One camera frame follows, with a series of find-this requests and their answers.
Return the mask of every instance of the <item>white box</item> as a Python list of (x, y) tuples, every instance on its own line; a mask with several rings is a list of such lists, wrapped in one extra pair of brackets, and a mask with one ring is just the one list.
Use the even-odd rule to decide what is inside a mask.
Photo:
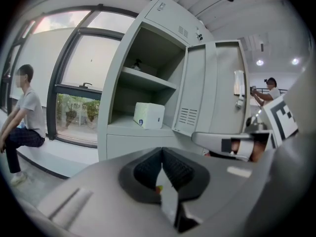
[(144, 129), (161, 129), (163, 115), (163, 105), (136, 103), (134, 121)]

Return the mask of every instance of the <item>open locker door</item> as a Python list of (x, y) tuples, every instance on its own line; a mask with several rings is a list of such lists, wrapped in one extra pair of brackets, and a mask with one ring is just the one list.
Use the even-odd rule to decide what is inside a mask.
[(248, 68), (239, 40), (190, 46), (172, 129), (187, 136), (195, 131), (242, 133), (249, 101)]

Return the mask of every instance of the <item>young man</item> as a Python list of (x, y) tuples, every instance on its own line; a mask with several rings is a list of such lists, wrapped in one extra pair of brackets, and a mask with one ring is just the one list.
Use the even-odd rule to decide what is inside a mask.
[[(10, 172), (13, 173), (12, 185), (26, 180), (26, 174), (20, 169), (16, 149), (21, 146), (40, 147), (45, 141), (45, 121), (40, 99), (30, 87), (33, 77), (31, 65), (23, 65), (16, 73), (16, 86), (23, 94), (10, 113), (1, 129), (0, 150), (6, 150)], [(25, 127), (18, 128), (24, 118)]]
[(264, 106), (280, 96), (280, 91), (277, 88), (277, 81), (273, 77), (267, 80), (267, 88), (269, 89), (268, 94), (262, 94), (256, 89), (252, 91), (254, 98), (260, 104), (260, 106)]

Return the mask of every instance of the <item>sneaker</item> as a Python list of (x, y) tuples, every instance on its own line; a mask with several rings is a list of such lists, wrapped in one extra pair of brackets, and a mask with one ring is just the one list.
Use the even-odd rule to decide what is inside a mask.
[(18, 184), (23, 183), (26, 180), (26, 174), (24, 172), (18, 172), (13, 174), (11, 179), (11, 185), (17, 186)]

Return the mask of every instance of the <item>ceiling light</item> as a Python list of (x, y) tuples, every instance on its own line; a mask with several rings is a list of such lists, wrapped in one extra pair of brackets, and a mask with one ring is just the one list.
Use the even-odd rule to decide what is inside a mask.
[(262, 66), (263, 65), (263, 61), (262, 60), (257, 61), (257, 65), (258, 66)]
[(298, 59), (295, 58), (295, 59), (293, 59), (292, 64), (293, 64), (293, 65), (297, 65), (298, 62), (299, 62)]

